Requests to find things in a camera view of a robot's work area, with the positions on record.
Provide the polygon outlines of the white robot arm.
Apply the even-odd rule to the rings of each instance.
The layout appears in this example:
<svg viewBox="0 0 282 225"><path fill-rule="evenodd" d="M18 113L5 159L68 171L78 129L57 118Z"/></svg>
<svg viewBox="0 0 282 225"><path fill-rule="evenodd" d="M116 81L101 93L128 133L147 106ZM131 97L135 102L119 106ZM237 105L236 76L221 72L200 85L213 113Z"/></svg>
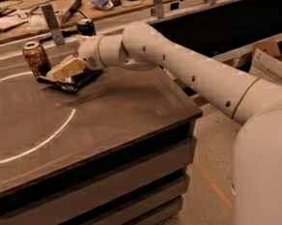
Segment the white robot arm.
<svg viewBox="0 0 282 225"><path fill-rule="evenodd" d="M234 69L167 40L137 21L120 35L78 37L70 56L47 75L57 81L85 68L160 65L240 124L234 142L234 225L282 225L282 86Z"/></svg>

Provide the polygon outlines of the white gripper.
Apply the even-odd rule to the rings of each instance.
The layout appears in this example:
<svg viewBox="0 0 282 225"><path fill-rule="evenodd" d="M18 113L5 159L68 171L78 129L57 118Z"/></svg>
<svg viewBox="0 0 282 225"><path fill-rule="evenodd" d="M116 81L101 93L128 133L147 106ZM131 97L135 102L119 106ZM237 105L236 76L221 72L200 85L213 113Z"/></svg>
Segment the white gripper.
<svg viewBox="0 0 282 225"><path fill-rule="evenodd" d="M106 68L99 55L100 36L77 36L79 47L77 53L80 57L68 56L50 70L46 77L51 80L62 80L73 75L81 74L85 66L90 70Z"/></svg>

